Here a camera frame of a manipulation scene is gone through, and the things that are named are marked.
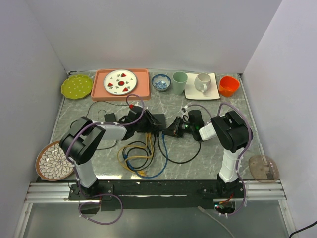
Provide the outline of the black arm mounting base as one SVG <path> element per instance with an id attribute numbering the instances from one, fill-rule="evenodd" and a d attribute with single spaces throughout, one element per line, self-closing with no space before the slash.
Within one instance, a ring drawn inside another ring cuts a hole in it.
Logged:
<path id="1" fill-rule="evenodd" d="M 70 187 L 68 199 L 84 203 L 92 201 L 101 211 L 152 208 L 213 208 L 215 199 L 243 198 L 240 181 L 224 183 L 219 179 L 201 180 L 100 180 L 86 191 L 78 185 Z"/>

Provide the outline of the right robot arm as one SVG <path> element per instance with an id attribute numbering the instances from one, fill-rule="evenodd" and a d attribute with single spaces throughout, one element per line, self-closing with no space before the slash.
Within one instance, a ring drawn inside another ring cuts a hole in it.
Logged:
<path id="1" fill-rule="evenodd" d="M 252 130 L 247 128 L 245 120 L 236 111 L 215 116 L 210 123 L 204 123 L 200 110 L 190 110 L 187 117 L 176 117 L 163 131 L 163 135 L 181 138 L 186 133 L 199 143 L 217 137 L 223 146 L 223 159 L 211 193 L 224 198 L 238 195 L 242 188 L 238 177 L 239 160 L 242 157 L 240 153 L 253 139 Z"/>

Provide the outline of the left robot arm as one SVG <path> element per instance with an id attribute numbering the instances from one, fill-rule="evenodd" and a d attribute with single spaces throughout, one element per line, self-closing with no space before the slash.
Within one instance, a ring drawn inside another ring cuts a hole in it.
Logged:
<path id="1" fill-rule="evenodd" d="M 100 192 L 91 158 L 102 140 L 127 140 L 134 133 L 151 133 L 166 129 L 164 114 L 152 114 L 140 106 L 132 106 L 128 114 L 116 119 L 114 114 L 105 122 L 80 117 L 59 142 L 76 174 L 77 186 L 86 199 L 93 199 Z"/>

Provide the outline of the black network switch box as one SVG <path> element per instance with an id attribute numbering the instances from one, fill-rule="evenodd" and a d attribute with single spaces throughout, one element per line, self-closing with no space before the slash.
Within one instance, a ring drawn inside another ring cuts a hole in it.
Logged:
<path id="1" fill-rule="evenodd" d="M 165 114 L 153 114 L 153 117 L 158 122 L 158 131 L 165 130 L 166 129 Z"/>

